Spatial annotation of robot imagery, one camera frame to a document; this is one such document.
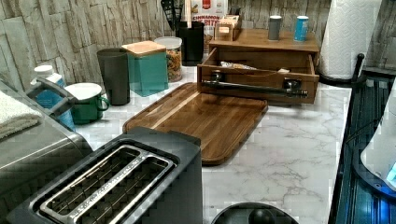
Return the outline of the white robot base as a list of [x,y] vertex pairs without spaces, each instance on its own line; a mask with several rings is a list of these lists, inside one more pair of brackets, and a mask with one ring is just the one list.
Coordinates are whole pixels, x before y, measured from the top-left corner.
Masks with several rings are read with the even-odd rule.
[[373,137],[354,163],[358,176],[373,189],[394,199],[396,162],[396,90],[392,84],[384,114]]

